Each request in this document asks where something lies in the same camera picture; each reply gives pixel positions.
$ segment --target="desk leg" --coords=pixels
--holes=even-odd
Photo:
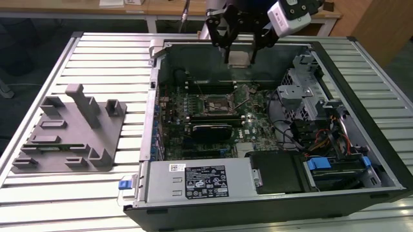
[[[156,30],[156,19],[158,19],[158,17],[155,15],[147,15],[146,16],[146,21],[147,21],[150,33],[158,32],[158,30]]]
[[[13,91],[0,79],[0,96],[9,99],[13,97],[13,95],[15,95]]]
[[[329,18],[325,19],[325,23],[322,24],[317,36],[329,36],[336,25],[337,19]]]

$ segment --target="barcode sticker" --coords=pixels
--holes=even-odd
[[[170,172],[183,172],[186,170],[186,164],[184,163],[171,163],[168,165],[168,171]]]

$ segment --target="vertical post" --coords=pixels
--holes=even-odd
[[[147,21],[148,32],[150,33],[158,33],[158,30],[156,30],[156,19],[158,19],[158,17],[155,15],[147,15],[146,16],[146,21]]]
[[[96,112],[94,110],[94,106],[90,105],[90,102],[96,104],[94,101],[94,98],[91,101],[88,101],[87,97],[83,94],[83,85],[82,84],[68,84],[64,93],[67,96],[70,96],[75,104],[78,106],[78,109],[88,122],[92,129],[96,129],[100,127],[100,122],[96,116]]]

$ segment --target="blue tab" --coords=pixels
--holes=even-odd
[[[314,165],[314,163],[313,163],[311,160],[307,161],[307,165],[309,165],[309,169],[310,169],[310,170],[314,170],[314,169],[315,169],[315,165]]]
[[[326,157],[311,158],[307,161],[307,165],[310,170],[332,168],[329,159]]]
[[[364,161],[364,164],[366,165],[366,167],[369,168],[372,166],[372,161],[370,161],[369,157],[364,156],[362,161]]]
[[[131,180],[120,180],[118,188],[119,190],[131,189]]]

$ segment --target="white sticker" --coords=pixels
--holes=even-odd
[[[183,172],[186,170],[186,164],[184,163],[171,163],[168,165],[168,171],[170,172]]]
[[[325,17],[326,17],[326,18],[340,18],[340,15],[326,14]]]
[[[132,14],[143,14],[143,11],[127,11],[127,13],[132,13]]]

